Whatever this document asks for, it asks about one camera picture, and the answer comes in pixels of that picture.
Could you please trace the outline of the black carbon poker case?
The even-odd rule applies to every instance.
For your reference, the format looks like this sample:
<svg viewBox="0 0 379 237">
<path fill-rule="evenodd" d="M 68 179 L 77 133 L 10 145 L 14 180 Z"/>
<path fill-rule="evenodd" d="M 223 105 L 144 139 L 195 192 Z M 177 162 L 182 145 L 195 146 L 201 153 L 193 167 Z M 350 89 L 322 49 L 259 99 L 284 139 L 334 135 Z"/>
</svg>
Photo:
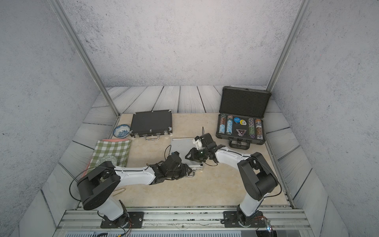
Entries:
<svg viewBox="0 0 379 237">
<path fill-rule="evenodd" d="M 130 135 L 144 137 L 146 141 L 158 140 L 161 136 L 173 133 L 171 110 L 137 112 L 133 114 Z"/>
</svg>

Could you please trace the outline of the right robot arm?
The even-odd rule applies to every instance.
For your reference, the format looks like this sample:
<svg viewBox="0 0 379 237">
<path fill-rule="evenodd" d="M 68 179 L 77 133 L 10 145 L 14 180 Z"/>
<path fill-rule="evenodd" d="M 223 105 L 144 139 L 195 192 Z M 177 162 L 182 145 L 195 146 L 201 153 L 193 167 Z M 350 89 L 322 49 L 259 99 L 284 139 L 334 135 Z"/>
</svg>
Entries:
<svg viewBox="0 0 379 237">
<path fill-rule="evenodd" d="M 239 171 L 246 190 L 244 200 L 237 207 L 241 222 L 256 215 L 263 200 L 269 198 L 269 194 L 280 185 L 275 173 L 259 152 L 249 155 L 233 151 L 225 145 L 217 145 L 209 133 L 195 137 L 192 142 L 195 147 L 191 148 L 185 159 L 198 163 L 212 160 Z"/>
</svg>

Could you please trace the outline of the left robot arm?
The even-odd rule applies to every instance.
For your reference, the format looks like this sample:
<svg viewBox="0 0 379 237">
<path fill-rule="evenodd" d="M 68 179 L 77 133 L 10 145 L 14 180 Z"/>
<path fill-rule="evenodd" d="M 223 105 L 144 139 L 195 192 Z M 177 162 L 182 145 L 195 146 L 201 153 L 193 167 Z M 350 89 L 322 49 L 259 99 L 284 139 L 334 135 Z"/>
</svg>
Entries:
<svg viewBox="0 0 379 237">
<path fill-rule="evenodd" d="M 77 182 L 77 188 L 84 210 L 97 210 L 109 220 L 115 221 L 126 215 L 121 201 L 112 193 L 129 185 L 156 185 L 192 176 L 194 171 L 182 163 L 179 153 L 174 152 L 165 160 L 142 168 L 114 166 L 106 161 L 89 171 Z"/>
</svg>

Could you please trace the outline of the small silver poker case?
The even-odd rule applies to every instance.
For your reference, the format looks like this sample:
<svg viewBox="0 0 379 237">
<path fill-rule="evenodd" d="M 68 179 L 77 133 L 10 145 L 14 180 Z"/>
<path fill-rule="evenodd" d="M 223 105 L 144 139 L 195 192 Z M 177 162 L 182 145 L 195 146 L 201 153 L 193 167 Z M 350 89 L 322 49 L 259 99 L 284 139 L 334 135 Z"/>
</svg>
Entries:
<svg viewBox="0 0 379 237">
<path fill-rule="evenodd" d="M 203 171 L 202 163 L 197 163 L 185 159 L 185 156 L 191 151 L 191 149 L 196 148 L 196 146 L 193 144 L 193 138 L 173 138 L 170 145 L 171 152 L 178 152 L 182 163 L 187 164 L 196 173 Z"/>
</svg>

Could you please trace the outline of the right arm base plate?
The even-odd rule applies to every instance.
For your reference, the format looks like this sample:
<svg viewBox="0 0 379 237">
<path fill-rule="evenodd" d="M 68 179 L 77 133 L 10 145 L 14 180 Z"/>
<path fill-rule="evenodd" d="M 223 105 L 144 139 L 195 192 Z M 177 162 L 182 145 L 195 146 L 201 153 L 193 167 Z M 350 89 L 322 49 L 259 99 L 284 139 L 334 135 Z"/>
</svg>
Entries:
<svg viewBox="0 0 379 237">
<path fill-rule="evenodd" d="M 224 211 L 220 221 L 226 228 L 265 228 L 266 220 L 261 211 L 251 216 L 245 216 L 242 211 Z"/>
</svg>

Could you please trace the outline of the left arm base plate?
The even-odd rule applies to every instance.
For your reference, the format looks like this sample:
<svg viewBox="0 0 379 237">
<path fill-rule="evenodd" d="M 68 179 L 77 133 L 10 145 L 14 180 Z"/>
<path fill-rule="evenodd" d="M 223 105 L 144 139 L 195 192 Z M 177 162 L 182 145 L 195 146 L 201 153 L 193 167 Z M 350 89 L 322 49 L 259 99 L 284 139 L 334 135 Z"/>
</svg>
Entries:
<svg viewBox="0 0 379 237">
<path fill-rule="evenodd" d="M 141 229 L 144 220 L 144 212 L 127 212 L 121 215 L 118 219 L 111 221 L 107 216 L 104 216 L 100 225 L 101 229 L 117 229 L 131 228 Z"/>
</svg>

